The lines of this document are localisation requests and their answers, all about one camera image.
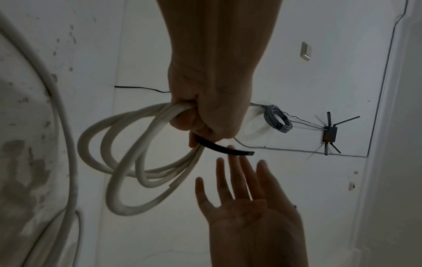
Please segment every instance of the white cable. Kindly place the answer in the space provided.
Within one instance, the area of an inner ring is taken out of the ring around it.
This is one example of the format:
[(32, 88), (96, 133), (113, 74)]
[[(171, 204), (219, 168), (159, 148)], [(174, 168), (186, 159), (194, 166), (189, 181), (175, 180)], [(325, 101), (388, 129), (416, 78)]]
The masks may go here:
[(2, 34), (22, 53), (28, 60), (35, 72), (38, 74), (45, 87), (51, 95), (51, 100), (54, 108), (62, 123), (62, 129), (65, 136), (67, 147), (67, 154), (69, 157), (69, 198), (66, 205), (65, 215), (63, 217), (60, 230), (58, 231), (53, 247), (49, 252), (43, 266), (57, 266), (60, 254), (66, 244), (69, 231), (72, 226), (73, 216), (76, 210), (78, 200), (78, 166), (75, 150), (75, 143), (73, 141), (72, 132), (70, 130), (69, 119), (60, 97), (56, 82), (51, 77), (50, 71), (44, 64), (43, 60), (32, 49), (25, 37), (12, 25), (7, 17), (0, 11), (0, 31)]
[[(111, 212), (131, 216), (145, 212), (166, 199), (185, 180), (198, 162), (204, 147), (198, 145), (178, 161), (167, 166), (145, 170), (145, 158), (151, 141), (164, 126), (181, 112), (194, 108), (194, 102), (164, 103), (149, 106), (137, 111), (127, 112), (104, 119), (88, 128), (79, 138), (78, 152), (81, 159), (92, 168), (111, 174), (107, 185), (105, 202)], [(116, 136), (133, 122), (155, 116), (147, 130), (132, 145), (120, 163), (111, 155), (111, 146)], [(101, 157), (106, 165), (95, 160), (89, 152), (89, 142), (100, 131), (110, 127), (101, 142)], [(150, 202), (140, 206), (126, 206), (120, 201), (119, 193), (126, 176), (135, 177), (147, 188), (158, 187), (175, 178), (169, 188)]]

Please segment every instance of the open hand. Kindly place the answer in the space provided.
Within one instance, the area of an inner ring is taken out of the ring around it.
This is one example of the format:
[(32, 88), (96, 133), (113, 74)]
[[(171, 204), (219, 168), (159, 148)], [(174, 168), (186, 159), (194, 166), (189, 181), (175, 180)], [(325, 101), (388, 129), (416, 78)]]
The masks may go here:
[(209, 202), (201, 178), (195, 184), (199, 208), (210, 227), (212, 265), (308, 266), (300, 215), (266, 163), (260, 161), (255, 172), (246, 157), (229, 156), (229, 166), (234, 197), (227, 186), (224, 160), (217, 159), (220, 207)]

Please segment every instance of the forearm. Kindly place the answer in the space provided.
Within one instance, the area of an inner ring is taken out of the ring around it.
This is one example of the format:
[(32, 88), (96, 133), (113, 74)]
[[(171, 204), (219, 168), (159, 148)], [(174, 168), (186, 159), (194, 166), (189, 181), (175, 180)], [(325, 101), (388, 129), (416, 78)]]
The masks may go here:
[(206, 90), (251, 80), (281, 0), (158, 0), (171, 40), (171, 65)]

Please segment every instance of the white hose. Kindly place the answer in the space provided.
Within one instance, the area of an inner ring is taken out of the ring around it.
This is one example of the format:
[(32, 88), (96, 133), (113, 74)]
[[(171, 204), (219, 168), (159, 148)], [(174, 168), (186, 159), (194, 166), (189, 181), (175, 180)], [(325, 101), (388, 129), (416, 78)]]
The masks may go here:
[(7, 17), (0, 11), (0, 31), (2, 34), (22, 53), (28, 60), (35, 72), (38, 74), (45, 87), (51, 95), (54, 108), (62, 123), (62, 129), (65, 136), (67, 154), (69, 157), (69, 198), (67, 200), (65, 215), (63, 222), (58, 231), (53, 247), (49, 252), (43, 266), (57, 266), (60, 254), (66, 244), (69, 231), (72, 227), (73, 216), (75, 215), (76, 204), (78, 200), (78, 165), (73, 141), (72, 132), (70, 130), (69, 119), (60, 97), (56, 82), (51, 77), (50, 71), (44, 64), (43, 60), (33, 50), (25, 37), (13, 26)]
[[(181, 112), (194, 108), (193, 102), (164, 103), (149, 106), (137, 111), (127, 112), (104, 119), (88, 128), (79, 138), (78, 152), (82, 160), (92, 168), (112, 174), (107, 185), (105, 202), (111, 212), (131, 216), (145, 212), (168, 197), (185, 180), (198, 162), (204, 147), (198, 145), (178, 161), (167, 166), (152, 170), (145, 170), (145, 158), (148, 147), (154, 137), (164, 126)], [(111, 155), (111, 146), (116, 136), (133, 122), (155, 116), (144, 134), (132, 145), (120, 163)], [(101, 157), (107, 165), (95, 160), (89, 152), (89, 142), (100, 131), (110, 127), (101, 142)], [(177, 178), (169, 188), (152, 201), (140, 206), (126, 206), (119, 199), (119, 192), (126, 176), (135, 177), (139, 183), (147, 188), (158, 187)]]

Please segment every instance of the light switch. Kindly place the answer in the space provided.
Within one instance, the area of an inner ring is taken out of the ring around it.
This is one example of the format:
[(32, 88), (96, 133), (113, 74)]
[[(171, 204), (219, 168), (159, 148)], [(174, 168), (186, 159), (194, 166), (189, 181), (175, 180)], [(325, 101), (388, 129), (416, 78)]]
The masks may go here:
[(302, 47), (300, 49), (300, 57), (306, 61), (309, 61), (311, 60), (311, 54), (312, 54), (312, 47), (309, 44), (302, 42)]

